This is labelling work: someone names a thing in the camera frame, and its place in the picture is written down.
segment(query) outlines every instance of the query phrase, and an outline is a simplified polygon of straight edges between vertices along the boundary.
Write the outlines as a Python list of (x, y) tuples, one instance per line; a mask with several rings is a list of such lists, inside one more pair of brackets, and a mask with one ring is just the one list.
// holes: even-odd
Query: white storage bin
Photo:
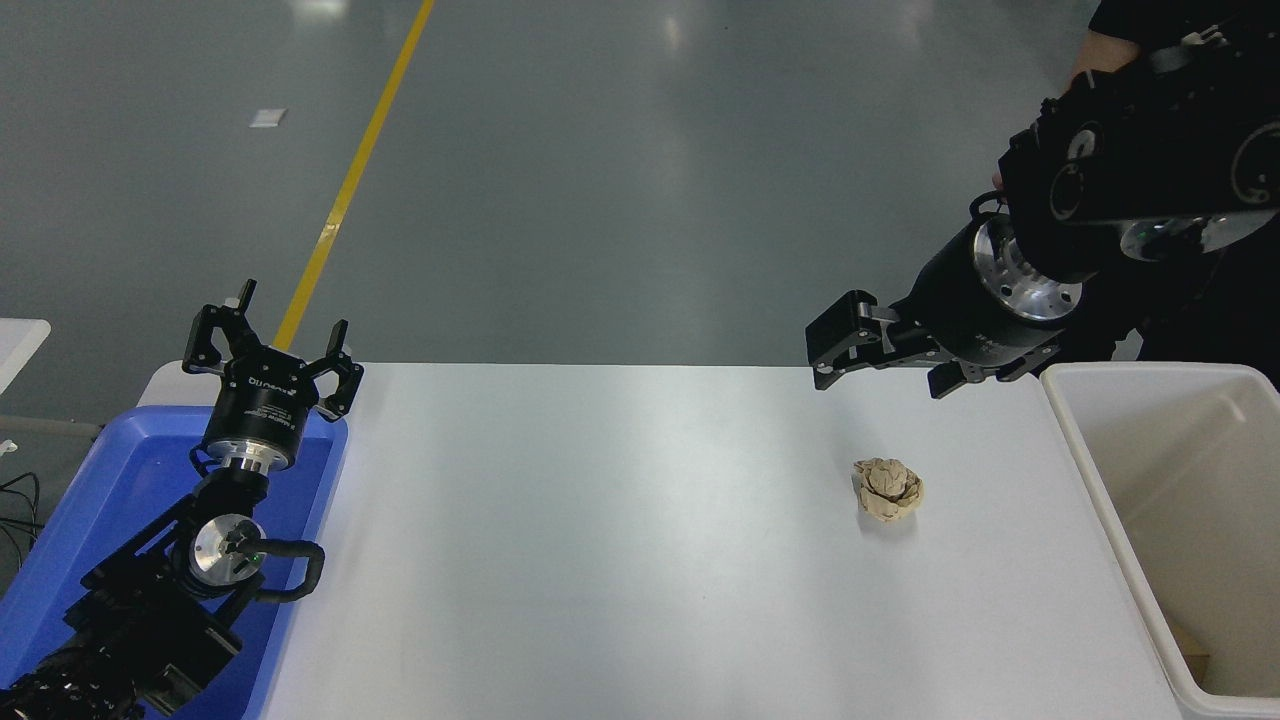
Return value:
[[(1280, 395), (1236, 365), (1041, 379), (1184, 708), (1280, 717)], [(1161, 609), (1208, 651), (1203, 688)]]

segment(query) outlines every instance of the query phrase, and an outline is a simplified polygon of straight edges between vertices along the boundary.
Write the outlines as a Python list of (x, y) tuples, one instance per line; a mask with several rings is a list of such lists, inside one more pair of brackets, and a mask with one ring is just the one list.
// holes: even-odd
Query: cable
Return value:
[(19, 533), (26, 533), (26, 534), (27, 534), (27, 537), (29, 537), (29, 538), (31, 538), (31, 546), (32, 546), (32, 547), (35, 547), (35, 544), (36, 544), (36, 538), (37, 538), (37, 537), (40, 537), (40, 536), (37, 536), (37, 534), (36, 534), (36, 532), (35, 532), (35, 530), (32, 530), (31, 528), (23, 528), (23, 527), (20, 527), (20, 525), (14, 525), (14, 524), (13, 524), (13, 523), (10, 523), (9, 520), (4, 520), (4, 519), (0, 519), (0, 528), (8, 528), (8, 529), (10, 529), (10, 530), (18, 530)]
[(19, 482), (22, 482), (24, 479), (28, 479), (28, 478), (31, 479), (31, 486), (35, 488), (35, 492), (32, 493), (33, 500), (31, 501), (31, 509), (32, 509), (31, 510), (31, 512), (32, 512), (31, 521), (35, 523), (36, 521), (35, 514), (40, 509), (40, 478), (37, 478), (35, 473), (23, 473), (20, 475), (18, 475), (17, 478), (9, 480), (8, 483), (0, 484), (0, 489), (6, 489), (9, 486), (12, 486), (14, 483), (19, 483)]
[[(32, 487), (32, 495), (33, 495), (33, 497), (27, 497), (24, 493), (20, 493), (20, 492), (18, 492), (15, 489), (9, 489), (12, 486), (14, 486), (17, 483), (20, 483), (22, 480), (26, 480), (26, 479), (31, 480), (31, 487)], [(32, 529), (36, 528), (37, 525), (40, 525), (40, 523), (37, 523), (37, 518), (36, 518), (37, 512), (40, 510), (40, 478), (35, 473), (29, 473), (29, 471), (28, 473), (23, 473), (23, 474), (18, 475), (17, 478), (14, 478), (14, 479), (12, 479), (9, 482), (0, 484), (0, 492), (6, 493), (6, 495), (17, 495), (18, 497), (23, 498), (27, 502), (27, 510), (31, 511), (31, 527), (29, 528), (19, 528), (15, 524), (10, 524), (9, 527), (12, 527), (14, 529), (18, 529), (18, 530), (22, 530), (22, 532), (27, 533), (28, 536), (31, 536), (31, 541), (27, 543), (27, 552), (29, 553), (32, 551), (32, 548), (36, 547), (36, 533), (32, 532)], [(5, 534), (8, 534), (10, 539), (13, 538), (13, 536), (9, 534), (8, 530), (5, 532)]]
[(10, 525), (18, 525), (22, 528), (31, 528), (33, 530), (44, 530), (44, 523), (28, 523), (26, 520), (19, 520), (17, 518), (0, 518), (0, 523), (9, 523)]
[(4, 533), (13, 544), (13, 551), (18, 553), (18, 569), (22, 570), (22, 547), (18, 544), (18, 541), (13, 538), (13, 533), (9, 532), (9, 528), (0, 525), (0, 533)]

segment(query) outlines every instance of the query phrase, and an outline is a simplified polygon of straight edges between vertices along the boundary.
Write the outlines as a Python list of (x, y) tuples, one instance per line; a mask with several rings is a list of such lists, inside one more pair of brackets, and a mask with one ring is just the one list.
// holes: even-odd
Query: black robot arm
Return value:
[[(805, 328), (814, 387), (932, 366), (942, 397), (1059, 351), (1089, 281), (1121, 261), (1219, 250), (1280, 209), (1280, 4), (1245, 12), (1046, 100), (1000, 159), (1004, 191), (887, 307), (864, 291)], [(1007, 213), (984, 211), (998, 200)]]
[[(330, 421), (346, 415), (364, 369), (342, 351), (344, 320), (315, 363), (262, 345), (244, 318), (253, 287), (246, 282), (234, 304), (206, 305), (192, 323), (183, 369), (221, 375), (198, 446), (210, 456), (196, 464), (204, 479), (84, 575), (86, 593), (64, 616), (74, 634), (0, 691), (0, 720), (140, 719), (141, 702), (172, 715), (241, 651), (232, 625), (251, 602), (293, 602), (319, 584), (324, 550), (268, 538), (253, 509), (268, 474), (293, 465), (311, 407)], [(216, 329), (228, 359), (214, 346)], [(315, 378), (328, 372), (339, 386), (321, 401)], [(305, 579), (262, 588), (268, 555), (306, 559)], [(204, 606), (219, 597), (216, 609)]]

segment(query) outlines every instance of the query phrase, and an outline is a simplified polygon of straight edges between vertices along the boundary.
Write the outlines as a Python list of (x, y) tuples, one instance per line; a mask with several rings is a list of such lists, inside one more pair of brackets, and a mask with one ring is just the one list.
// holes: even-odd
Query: beige crumpled paper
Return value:
[(901, 520), (924, 500), (924, 480), (901, 460), (872, 457), (854, 462), (858, 503), (882, 523)]

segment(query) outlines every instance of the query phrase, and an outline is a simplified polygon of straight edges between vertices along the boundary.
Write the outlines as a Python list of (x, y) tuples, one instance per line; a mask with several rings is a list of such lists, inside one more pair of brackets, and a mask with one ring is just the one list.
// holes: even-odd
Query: white tabletop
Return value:
[(0, 318), (0, 392), (9, 387), (46, 337), (47, 320)]
[(349, 423), (271, 720), (1180, 716), (1034, 379), (370, 364)]

